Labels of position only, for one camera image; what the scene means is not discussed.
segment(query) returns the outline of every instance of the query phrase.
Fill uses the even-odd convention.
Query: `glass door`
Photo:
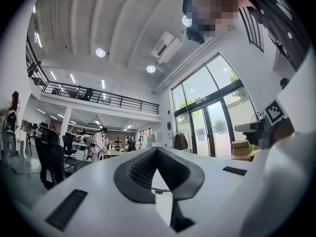
[[[196,110],[191,113],[192,129],[196,141],[196,153],[199,156],[210,156],[208,135],[203,109]]]
[[[230,159],[232,156],[231,139],[221,102],[216,102],[203,109],[209,116],[210,142],[215,150],[215,154],[211,156]]]

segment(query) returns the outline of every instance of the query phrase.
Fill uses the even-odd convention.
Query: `qr code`
[[[276,100],[266,107],[265,111],[272,125],[284,116],[284,113]]]

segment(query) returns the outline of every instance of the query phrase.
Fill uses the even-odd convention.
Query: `tree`
[[[231,82],[238,80],[239,78],[235,74],[231,74]],[[246,102],[249,98],[244,89],[239,89],[235,93],[232,94],[233,97],[239,97],[240,101]]]
[[[192,104],[192,103],[194,103],[194,102],[196,102],[198,99],[196,99],[196,100],[189,99],[189,100],[188,100],[188,105],[189,105],[189,104]],[[182,101],[182,102],[179,104],[179,109],[182,109],[182,108],[184,108],[184,107],[186,107],[186,106],[187,106],[187,105],[186,105],[186,101]],[[198,110],[198,111],[196,111],[196,112],[193,112],[193,113],[192,113],[192,116],[195,116],[195,115],[198,115],[198,114],[201,114],[201,113],[202,113],[202,110]],[[187,113],[182,114],[182,115],[179,115],[178,117],[181,118],[181,119],[183,119],[184,122],[189,121]]]

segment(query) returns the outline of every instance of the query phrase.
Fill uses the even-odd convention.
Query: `black camera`
[[[204,37],[199,31],[194,29],[192,26],[187,28],[187,38],[199,44],[204,44]]]

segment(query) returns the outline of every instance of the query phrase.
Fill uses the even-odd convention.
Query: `ceiling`
[[[154,90],[200,46],[185,36],[182,1],[38,0],[29,38],[34,39],[36,18],[42,48],[32,45],[46,73],[56,69],[64,78],[71,70],[113,81],[135,80]],[[165,31],[183,46],[150,74],[146,67],[158,61],[151,52]],[[109,54],[97,57],[97,48]]]
[[[66,111],[66,107],[64,106],[50,104],[42,101],[39,102],[37,108],[45,112],[48,116],[52,115],[61,122],[63,121],[63,118],[58,116],[57,114],[61,114],[63,116]],[[107,128],[115,128],[116,130],[123,130],[129,125],[132,125],[129,130],[135,130],[145,125],[150,126],[154,124],[154,122],[148,122],[146,120],[122,118],[106,114],[97,114],[78,109],[72,109],[70,120],[77,123],[77,125],[99,128],[99,126],[94,122],[94,120],[98,120],[102,126],[105,126]]]

